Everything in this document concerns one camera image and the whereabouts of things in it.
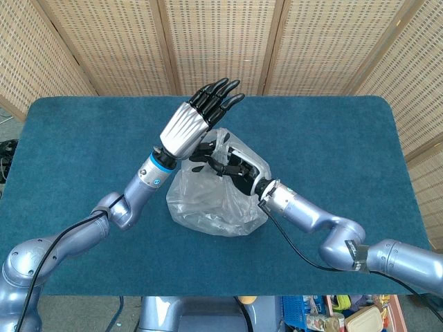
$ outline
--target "gray floor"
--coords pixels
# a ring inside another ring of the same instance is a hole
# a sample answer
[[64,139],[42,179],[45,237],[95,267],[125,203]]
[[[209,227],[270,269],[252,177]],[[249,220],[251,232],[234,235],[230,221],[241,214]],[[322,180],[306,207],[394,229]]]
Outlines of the gray floor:
[[[0,109],[0,115],[6,112]],[[0,122],[6,119],[1,116]],[[19,138],[22,129],[23,124],[15,119],[0,124],[0,142]],[[441,323],[427,308],[416,305],[409,296],[399,298],[409,331],[443,331]],[[118,297],[42,296],[39,312],[44,332],[104,331],[118,306]],[[132,332],[140,307],[139,297],[125,297],[124,309],[112,331]]]

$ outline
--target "black cable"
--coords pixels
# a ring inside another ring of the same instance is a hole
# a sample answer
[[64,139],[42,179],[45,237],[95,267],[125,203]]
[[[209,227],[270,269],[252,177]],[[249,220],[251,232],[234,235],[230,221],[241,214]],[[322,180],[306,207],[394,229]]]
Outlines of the black cable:
[[289,238],[288,234],[283,230],[283,227],[278,223],[278,221],[273,217],[273,215],[264,207],[265,201],[260,201],[258,203],[258,207],[262,209],[264,213],[274,222],[275,226],[277,226],[280,233],[282,233],[284,239],[289,243],[289,245],[292,247],[293,251],[297,253],[298,256],[300,256],[304,261],[306,261],[309,265],[313,266],[314,268],[319,268],[320,270],[329,271],[329,272],[343,272],[342,270],[337,270],[336,268],[328,268],[326,266],[321,266],[313,261],[311,261],[309,258],[307,258],[297,247],[291,239]]
[[111,332],[112,327],[117,322],[118,316],[122,313],[123,306],[125,305],[125,299],[123,296],[119,296],[118,299],[120,300],[120,306],[118,307],[117,312],[112,317],[111,321],[108,324],[108,327],[106,328],[105,332]]
[[140,316],[138,316],[138,320],[137,320],[137,324],[136,324],[136,327],[134,327],[134,330],[132,331],[132,332],[137,332],[137,330],[138,330],[138,326],[140,325]]
[[236,296],[234,296],[234,299],[237,302],[238,306],[240,307],[240,310],[243,313],[244,319],[246,320],[248,332],[254,332],[254,328],[252,327],[251,316],[249,316],[249,312],[246,310],[246,307],[244,306],[243,303],[240,302],[240,300]]
[[[121,200],[122,197],[124,197],[124,195],[120,195],[108,208],[111,209],[115,204],[117,204],[117,202],[119,200]],[[23,324],[23,321],[25,319],[25,316],[26,316],[26,311],[28,310],[30,296],[33,294],[34,286],[35,286],[35,283],[37,282],[37,278],[38,278],[38,275],[40,273],[40,270],[43,268],[44,262],[48,259],[49,255],[51,254],[51,251],[53,251],[53,249],[57,245],[57,243],[59,243],[60,240],[68,232],[72,231],[74,228],[80,227],[81,225],[84,225],[85,223],[88,223],[90,221],[98,219],[98,218],[100,218],[101,216],[103,216],[105,214],[107,214],[107,213],[105,211],[102,211],[102,212],[100,212],[98,214],[93,215],[92,217],[90,217],[88,219],[79,221],[78,223],[76,223],[76,224],[68,227],[67,229],[65,229],[63,232],[60,233],[60,235],[57,238],[55,238],[54,242],[49,246],[48,250],[46,251],[46,253],[44,254],[42,260],[40,261],[37,269],[35,270],[33,279],[32,279],[32,281],[31,281],[31,283],[29,285],[28,294],[26,295],[25,303],[23,305],[23,310],[21,311],[20,318],[19,318],[19,320],[17,322],[17,327],[15,328],[16,332],[20,332],[20,328],[21,328],[21,326]]]
[[138,331],[138,325],[140,325],[140,318],[138,319],[136,327],[134,327],[134,330],[132,332],[137,332]]
[[407,284],[405,284],[404,282],[395,279],[394,277],[391,277],[390,275],[385,275],[381,272],[377,272],[377,271],[370,271],[371,273],[375,274],[375,275],[381,275],[383,277],[386,277],[388,279],[391,279],[394,282],[397,282],[400,286],[403,286],[404,288],[406,288],[408,291],[410,291],[412,294],[418,296],[418,298],[420,299],[420,301],[422,302],[422,304],[424,304],[425,306],[427,306],[429,308],[429,310],[432,311],[432,313],[437,316],[438,320],[443,323],[443,317],[438,313],[437,310],[435,310],[435,308],[428,302],[428,300],[422,295],[417,293],[417,291],[415,291],[413,288],[411,288],[410,286],[408,286]]
[[[318,264],[315,264],[314,262],[310,261],[309,258],[307,258],[306,256],[304,256],[304,254],[299,251],[299,249],[292,243],[291,239],[288,237],[288,235],[286,234],[286,232],[283,230],[282,226],[275,220],[275,218],[271,215],[271,213],[264,208],[264,204],[265,201],[260,201],[260,203],[258,204],[259,208],[262,209],[262,211],[264,213],[266,213],[266,215],[274,222],[275,226],[277,226],[278,230],[282,233],[283,237],[286,239],[286,241],[289,243],[289,245],[292,247],[292,249],[297,252],[297,254],[304,260],[306,261],[308,264],[312,265],[314,268],[319,268],[321,270],[326,270],[326,271],[330,271],[330,272],[344,272],[342,270],[337,270],[335,268],[327,268],[324,266],[320,266]],[[407,289],[408,291],[410,291],[412,294],[418,296],[418,298],[420,298],[420,301],[429,308],[429,310],[432,311],[432,313],[437,316],[438,320],[443,323],[443,317],[437,312],[437,310],[435,310],[435,308],[428,302],[428,300],[421,294],[417,293],[413,288],[411,288],[410,286],[408,286],[407,284],[405,284],[404,282],[395,279],[394,277],[391,277],[389,275],[385,275],[383,273],[377,272],[377,271],[370,271],[371,273],[375,274],[375,275],[382,275],[388,279],[393,280],[394,282],[397,282],[399,285],[403,286],[405,289]]]

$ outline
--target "blue felt surface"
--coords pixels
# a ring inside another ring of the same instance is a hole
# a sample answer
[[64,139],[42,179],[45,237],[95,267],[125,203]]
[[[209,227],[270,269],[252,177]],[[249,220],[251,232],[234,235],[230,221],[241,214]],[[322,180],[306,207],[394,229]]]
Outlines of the blue felt surface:
[[[0,257],[16,244],[59,232],[122,192],[183,97],[44,98],[30,108],[0,200]],[[299,194],[384,238],[428,248],[388,104],[378,97],[249,97],[219,123]],[[403,293],[376,275],[327,273],[299,259],[270,222],[223,238],[176,224],[168,182],[131,230],[65,261],[47,294],[293,295]],[[281,219],[306,255],[325,236]]]

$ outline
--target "blue plastic crate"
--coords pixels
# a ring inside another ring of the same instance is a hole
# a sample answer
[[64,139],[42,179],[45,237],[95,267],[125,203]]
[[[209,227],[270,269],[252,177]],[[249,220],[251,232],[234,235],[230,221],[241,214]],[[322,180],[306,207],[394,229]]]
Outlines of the blue plastic crate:
[[[325,304],[321,296],[315,300],[318,313],[325,313]],[[282,296],[283,319],[288,325],[310,331],[306,325],[306,314],[311,312],[309,303],[303,300],[302,295]]]

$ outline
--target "clear plastic bag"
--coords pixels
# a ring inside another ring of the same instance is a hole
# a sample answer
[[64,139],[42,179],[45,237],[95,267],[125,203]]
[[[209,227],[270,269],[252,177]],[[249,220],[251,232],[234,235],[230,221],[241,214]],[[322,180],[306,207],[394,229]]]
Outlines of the clear plastic bag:
[[[228,162],[228,145],[247,153],[261,164],[271,176],[266,161],[249,149],[239,138],[225,128],[210,131],[204,142],[217,139],[212,157]],[[184,160],[166,195],[169,211],[177,223],[192,230],[211,235],[236,237],[248,235],[264,224],[267,215],[257,206],[257,194],[247,196],[234,185],[230,176],[218,176],[208,164],[198,172],[192,168],[203,165]]]

